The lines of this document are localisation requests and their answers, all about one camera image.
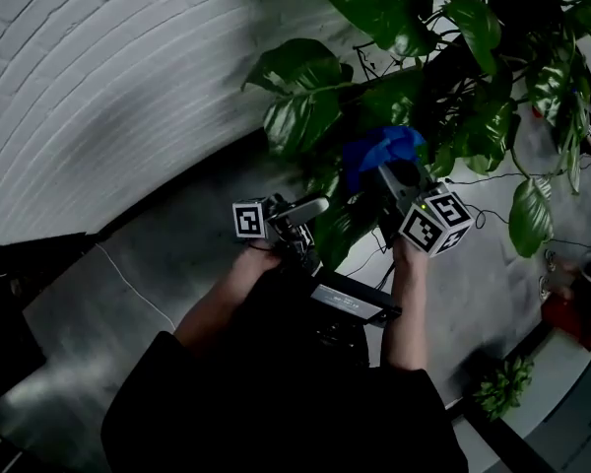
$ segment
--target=small potted plant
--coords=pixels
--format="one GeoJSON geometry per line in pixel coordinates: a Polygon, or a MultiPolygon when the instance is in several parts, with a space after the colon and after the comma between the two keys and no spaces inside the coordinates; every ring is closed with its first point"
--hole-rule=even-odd
{"type": "Polygon", "coordinates": [[[494,421],[505,415],[511,407],[518,407],[519,397],[530,384],[531,360],[518,357],[514,361],[503,361],[486,374],[480,389],[473,394],[475,402],[494,421]]]}

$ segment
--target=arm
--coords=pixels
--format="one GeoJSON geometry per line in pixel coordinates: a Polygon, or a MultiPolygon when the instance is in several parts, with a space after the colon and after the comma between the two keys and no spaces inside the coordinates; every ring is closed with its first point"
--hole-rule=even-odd
{"type": "Polygon", "coordinates": [[[259,248],[248,247],[239,255],[230,272],[184,315],[175,329],[173,336],[196,357],[215,346],[258,279],[280,263],[268,245],[257,244],[259,248]]]}
{"type": "Polygon", "coordinates": [[[381,362],[400,370],[425,370],[428,257],[399,238],[394,243],[394,262],[392,298],[403,307],[403,314],[385,327],[381,362]]]}

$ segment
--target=black sleeve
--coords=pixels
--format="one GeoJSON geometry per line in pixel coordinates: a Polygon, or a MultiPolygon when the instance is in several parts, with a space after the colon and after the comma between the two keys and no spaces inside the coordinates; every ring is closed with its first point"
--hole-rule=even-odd
{"type": "Polygon", "coordinates": [[[180,416],[201,397],[202,367],[169,333],[160,333],[114,398],[102,423],[101,439],[112,471],[162,470],[175,463],[180,416]],[[189,388],[198,385],[197,391],[189,388]]]}
{"type": "Polygon", "coordinates": [[[389,405],[387,418],[404,428],[404,445],[420,462],[417,471],[446,468],[450,473],[468,472],[466,456],[427,372],[403,372],[389,367],[371,372],[376,372],[376,385],[381,391],[402,395],[397,404],[389,405]]]}

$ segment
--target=white brick wall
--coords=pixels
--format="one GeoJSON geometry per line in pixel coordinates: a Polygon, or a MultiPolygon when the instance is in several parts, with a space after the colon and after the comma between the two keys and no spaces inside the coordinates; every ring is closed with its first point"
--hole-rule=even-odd
{"type": "Polygon", "coordinates": [[[0,244],[95,233],[258,128],[240,83],[295,36],[363,41],[324,0],[0,0],[0,244]]]}

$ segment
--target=black clothing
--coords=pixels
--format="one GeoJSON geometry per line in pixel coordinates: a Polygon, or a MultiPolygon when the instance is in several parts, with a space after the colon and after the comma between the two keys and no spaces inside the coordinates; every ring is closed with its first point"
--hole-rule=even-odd
{"type": "Polygon", "coordinates": [[[168,333],[121,387],[101,437],[114,472],[361,459],[370,471],[468,471],[424,371],[304,371],[251,360],[224,371],[193,359],[168,333]]]}

